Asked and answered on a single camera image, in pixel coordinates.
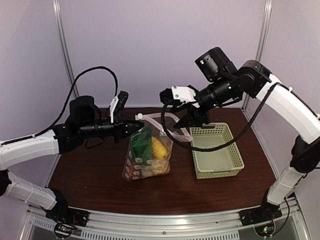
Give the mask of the green bok choy toy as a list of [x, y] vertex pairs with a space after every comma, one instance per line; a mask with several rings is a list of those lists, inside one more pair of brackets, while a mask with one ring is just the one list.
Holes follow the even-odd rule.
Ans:
[[133, 158], [142, 161], [153, 159], [152, 128], [144, 127], [136, 131], [130, 138], [131, 152]]

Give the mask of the clear zip top bag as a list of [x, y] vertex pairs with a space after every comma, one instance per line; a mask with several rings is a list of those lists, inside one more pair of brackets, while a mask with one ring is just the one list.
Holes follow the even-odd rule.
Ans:
[[142, 121], [144, 127], [130, 137], [123, 179], [129, 182], [167, 175], [174, 142], [163, 130], [161, 113], [138, 113], [135, 119]]

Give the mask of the brown potato toy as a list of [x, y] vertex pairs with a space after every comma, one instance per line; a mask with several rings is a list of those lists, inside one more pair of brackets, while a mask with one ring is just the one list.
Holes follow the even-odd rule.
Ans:
[[123, 170], [123, 178], [126, 181], [131, 181], [134, 177], [134, 171], [135, 171], [135, 163], [131, 162], [129, 159], [126, 160], [124, 170]]

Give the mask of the orange mango slice toy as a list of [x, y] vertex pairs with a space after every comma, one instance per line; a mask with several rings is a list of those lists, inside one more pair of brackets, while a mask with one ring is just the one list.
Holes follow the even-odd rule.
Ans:
[[155, 137], [152, 137], [151, 141], [154, 158], [158, 160], [166, 160], [168, 158], [168, 151], [166, 147]]

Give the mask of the beige walnut toy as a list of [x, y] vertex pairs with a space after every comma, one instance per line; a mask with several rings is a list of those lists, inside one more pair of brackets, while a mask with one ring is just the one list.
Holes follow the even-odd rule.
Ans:
[[170, 172], [170, 162], [168, 160], [154, 159], [151, 164], [152, 173], [157, 175], [167, 175]]

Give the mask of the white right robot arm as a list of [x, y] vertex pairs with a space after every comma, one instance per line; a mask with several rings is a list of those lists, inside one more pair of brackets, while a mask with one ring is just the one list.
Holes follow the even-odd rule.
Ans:
[[197, 58], [195, 64], [208, 80], [207, 87], [197, 90], [191, 85], [172, 86], [159, 95], [163, 105], [171, 106], [173, 113], [186, 110], [187, 114], [175, 125], [177, 129], [207, 124], [211, 109], [237, 103], [247, 94], [259, 100], [257, 112], [263, 106], [269, 106], [298, 133], [291, 161], [254, 211], [259, 220], [266, 221], [300, 180], [317, 167], [320, 161], [320, 116], [256, 60], [248, 60], [237, 68], [221, 48], [214, 47]]

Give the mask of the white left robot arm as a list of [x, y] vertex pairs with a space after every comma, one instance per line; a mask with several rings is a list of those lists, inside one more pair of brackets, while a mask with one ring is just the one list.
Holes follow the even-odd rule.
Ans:
[[129, 95], [121, 91], [110, 104], [110, 116], [103, 118], [92, 96], [83, 95], [69, 103], [65, 123], [54, 124], [44, 133], [0, 143], [0, 194], [37, 205], [61, 222], [72, 218], [72, 211], [63, 194], [24, 180], [9, 171], [9, 167], [35, 158], [61, 155], [75, 150], [91, 138], [105, 140], [112, 137], [116, 143], [142, 129], [144, 123], [121, 115]]

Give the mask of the pale green perforated basket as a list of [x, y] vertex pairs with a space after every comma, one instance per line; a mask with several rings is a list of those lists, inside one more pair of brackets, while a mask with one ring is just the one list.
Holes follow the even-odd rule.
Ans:
[[[191, 127], [191, 146], [208, 149], [233, 139], [227, 123], [216, 122], [202, 127]], [[236, 143], [211, 152], [192, 151], [196, 178], [198, 180], [234, 177], [245, 164]]]

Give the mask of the circuit board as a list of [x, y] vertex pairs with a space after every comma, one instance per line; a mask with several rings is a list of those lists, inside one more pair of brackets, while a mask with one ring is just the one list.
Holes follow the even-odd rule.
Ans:
[[64, 223], [57, 223], [53, 228], [53, 233], [58, 238], [68, 238], [70, 237], [77, 228]]
[[275, 225], [271, 223], [257, 225], [254, 227], [254, 230], [259, 237], [262, 237], [262, 238], [269, 237], [274, 233]]

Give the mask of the right circuit board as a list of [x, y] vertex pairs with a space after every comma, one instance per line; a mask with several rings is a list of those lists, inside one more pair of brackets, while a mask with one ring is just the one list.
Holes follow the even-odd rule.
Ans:
[[257, 225], [254, 227], [254, 230], [259, 237], [262, 237], [262, 238], [269, 237], [274, 233], [275, 225], [271, 223]]

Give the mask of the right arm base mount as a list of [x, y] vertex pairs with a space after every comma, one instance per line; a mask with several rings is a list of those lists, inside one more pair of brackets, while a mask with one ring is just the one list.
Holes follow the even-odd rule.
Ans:
[[256, 225], [263, 222], [268, 222], [274, 218], [279, 218], [283, 214], [279, 205], [270, 203], [262, 204], [254, 208], [247, 208], [239, 212], [239, 217], [242, 226]]

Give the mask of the right aluminium corner post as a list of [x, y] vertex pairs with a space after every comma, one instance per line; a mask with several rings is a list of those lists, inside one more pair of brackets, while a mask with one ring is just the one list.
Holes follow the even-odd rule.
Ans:
[[259, 35], [257, 51], [255, 55], [255, 60], [258, 62], [262, 61], [263, 53], [266, 47], [266, 42], [267, 42], [271, 19], [272, 19], [272, 10], [273, 10], [273, 1], [265, 0], [261, 28], [260, 28], [260, 35]]

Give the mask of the aluminium corner post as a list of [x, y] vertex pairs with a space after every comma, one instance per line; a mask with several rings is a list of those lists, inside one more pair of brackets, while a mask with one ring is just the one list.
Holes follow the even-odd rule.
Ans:
[[65, 34], [65, 29], [64, 29], [64, 23], [63, 23], [63, 16], [62, 16], [62, 11], [61, 11], [61, 3], [59, 0], [53, 0], [52, 1], [53, 5], [53, 13], [54, 13], [54, 18], [57, 26], [57, 34], [59, 38], [59, 44], [61, 48], [61, 53], [62, 53], [62, 59], [64, 62], [66, 74], [67, 74], [67, 79], [69, 81], [70, 86], [73, 85], [75, 77], [74, 77], [74, 72], [72, 68], [72, 63], [69, 55], [69, 50], [68, 50], [68, 45], [67, 45], [67, 40], [66, 40], [66, 34]]
[[261, 28], [260, 28], [260, 35], [259, 35], [257, 51], [255, 55], [255, 60], [258, 62], [262, 61], [263, 53], [266, 47], [266, 42], [267, 42], [271, 19], [272, 19], [272, 10], [273, 10], [273, 1], [265, 0]]

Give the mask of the left aluminium corner post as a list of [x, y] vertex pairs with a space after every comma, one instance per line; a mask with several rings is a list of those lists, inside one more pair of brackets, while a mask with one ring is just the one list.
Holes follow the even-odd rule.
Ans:
[[66, 34], [65, 34], [65, 29], [64, 29], [64, 23], [63, 23], [63, 16], [62, 16], [62, 11], [61, 11], [61, 3], [59, 0], [53, 0], [52, 1], [53, 5], [53, 13], [54, 13], [54, 18], [57, 26], [57, 34], [59, 38], [59, 44], [61, 48], [61, 53], [62, 53], [62, 59], [64, 62], [66, 74], [67, 74], [67, 79], [69, 81], [70, 86], [73, 85], [75, 77], [74, 77], [74, 72], [72, 68], [72, 63], [69, 55], [69, 50], [68, 50], [68, 45], [67, 45], [67, 40], [66, 40]]

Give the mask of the aluminium front rail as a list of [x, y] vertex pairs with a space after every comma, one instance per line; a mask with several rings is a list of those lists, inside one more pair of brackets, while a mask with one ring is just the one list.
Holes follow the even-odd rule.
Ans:
[[[86, 226], [77, 226], [66, 240], [311, 240], [303, 213], [295, 197], [287, 200], [289, 218], [272, 237], [260, 237], [263, 222], [244, 226], [243, 209], [178, 215], [121, 214], [88, 211]], [[38, 207], [29, 206], [18, 240], [60, 240], [56, 223]]]

